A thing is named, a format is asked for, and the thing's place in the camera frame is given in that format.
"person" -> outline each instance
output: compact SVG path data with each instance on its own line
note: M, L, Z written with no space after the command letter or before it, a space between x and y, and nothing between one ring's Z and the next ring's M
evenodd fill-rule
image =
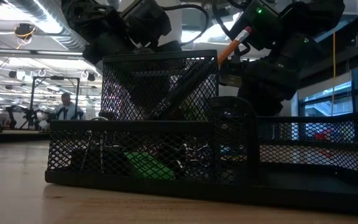
M62 104L58 105L54 112L56 119L59 120L71 120L78 119L78 116L75 116L75 104L71 102L71 95L68 93L62 94ZM83 114L79 106L77 106L77 115Z

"pencil eraser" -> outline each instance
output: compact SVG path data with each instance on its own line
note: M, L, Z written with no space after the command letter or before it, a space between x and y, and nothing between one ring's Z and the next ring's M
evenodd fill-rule
M246 30L248 33L252 33L252 28L251 28L251 27L246 27L245 30Z

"window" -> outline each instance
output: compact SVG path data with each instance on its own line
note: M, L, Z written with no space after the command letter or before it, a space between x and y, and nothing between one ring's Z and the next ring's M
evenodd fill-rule
M352 82L335 86L334 106L332 106L332 88L306 97L303 99L303 102L300 103L304 112L303 116L331 116L332 108L334 110L332 113L333 116L353 112L351 90Z
M341 85L335 86L335 94L338 93L344 93L344 92L350 92L352 90L352 82L346 82ZM328 90L321 91L319 93L316 93L314 95L308 96L305 98L305 102L319 99L325 96L332 96L333 95L333 89L330 88Z
M305 105L305 116L331 116L332 101L324 101ZM344 97L334 100L333 116L348 114L353 112L351 97Z

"white shirt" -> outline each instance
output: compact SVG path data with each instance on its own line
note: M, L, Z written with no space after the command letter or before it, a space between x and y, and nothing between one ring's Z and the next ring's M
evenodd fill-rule
M75 104L71 103L68 106L59 105L59 106L57 106L55 108L55 111L53 111L53 113L55 113L55 115L57 115L62 108L64 108L66 110L66 114L65 114L65 111L63 110L59 114L59 117L57 119L59 119L59 120L71 120L72 117L74 117L74 115L75 115ZM77 114L79 112L83 112L83 111L81 110L81 108L79 106L77 106Z

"wooden table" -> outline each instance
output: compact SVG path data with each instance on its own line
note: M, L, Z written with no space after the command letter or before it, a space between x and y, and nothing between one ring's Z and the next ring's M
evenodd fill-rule
M358 217L126 194L44 181L48 142L0 144L0 223L357 223Z

